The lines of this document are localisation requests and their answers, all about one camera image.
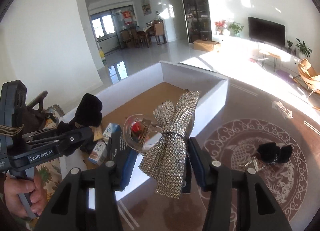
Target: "white open box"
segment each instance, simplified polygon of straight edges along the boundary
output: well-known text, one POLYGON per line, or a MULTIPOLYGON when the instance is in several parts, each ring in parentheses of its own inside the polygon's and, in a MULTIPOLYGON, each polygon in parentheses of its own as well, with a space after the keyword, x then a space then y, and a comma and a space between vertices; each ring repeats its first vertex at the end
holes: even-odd
MULTIPOLYGON (((188 65, 161 61, 98 93, 97 97, 103 104, 102 115, 106 116, 134 97, 162 82, 169 83, 181 89, 201 92, 196 107, 195 123, 191 137, 195 137, 201 132, 225 105, 228 92, 227 77, 188 65)), ((76 108, 63 116, 62 120, 69 122, 74 118, 75 113, 76 108)), ((124 192, 117 193, 118 199, 119 196, 123 197, 148 179, 148 176, 138 168, 141 159, 142 156, 139 155, 130 184, 124 192)), ((63 178, 73 167, 86 170, 86 165, 83 162, 82 154, 79 150, 69 157, 61 157, 60 164, 63 178)))

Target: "white door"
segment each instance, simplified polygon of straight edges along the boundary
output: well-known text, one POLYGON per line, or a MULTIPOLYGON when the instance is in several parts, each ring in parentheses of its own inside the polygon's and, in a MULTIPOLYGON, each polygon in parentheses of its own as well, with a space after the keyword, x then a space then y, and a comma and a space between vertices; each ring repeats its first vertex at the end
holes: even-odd
POLYGON ((174 18, 174 30, 176 32, 177 40, 187 39, 186 20, 183 10, 182 0, 169 0, 170 8, 173 8, 174 18))

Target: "red poster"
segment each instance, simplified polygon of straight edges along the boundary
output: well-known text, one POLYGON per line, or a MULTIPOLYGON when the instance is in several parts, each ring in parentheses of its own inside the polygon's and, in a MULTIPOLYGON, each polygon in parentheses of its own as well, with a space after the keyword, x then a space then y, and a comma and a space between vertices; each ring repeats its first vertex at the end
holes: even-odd
POLYGON ((131 24, 132 23, 132 17, 131 17, 131 13, 129 11, 123 12, 123 18, 124 18, 124 24, 131 24))

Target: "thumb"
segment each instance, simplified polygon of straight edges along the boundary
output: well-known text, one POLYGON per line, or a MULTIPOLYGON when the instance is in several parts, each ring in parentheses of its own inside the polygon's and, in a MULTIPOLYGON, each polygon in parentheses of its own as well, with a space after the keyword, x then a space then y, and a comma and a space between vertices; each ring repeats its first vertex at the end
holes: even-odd
POLYGON ((4 185, 9 194, 30 193, 35 187, 35 184, 30 180, 14 178, 6 178, 4 185))

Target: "human hand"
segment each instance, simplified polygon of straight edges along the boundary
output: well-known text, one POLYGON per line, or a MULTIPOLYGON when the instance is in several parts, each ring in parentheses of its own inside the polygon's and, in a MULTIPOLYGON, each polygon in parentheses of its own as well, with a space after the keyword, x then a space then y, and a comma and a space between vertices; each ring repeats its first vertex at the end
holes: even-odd
POLYGON ((11 178, 9 173, 4 181, 5 204, 10 213, 20 218, 28 216, 18 196, 19 193, 31 193, 31 210, 39 216, 47 205, 47 192, 44 190, 39 172, 36 170, 33 182, 11 178))

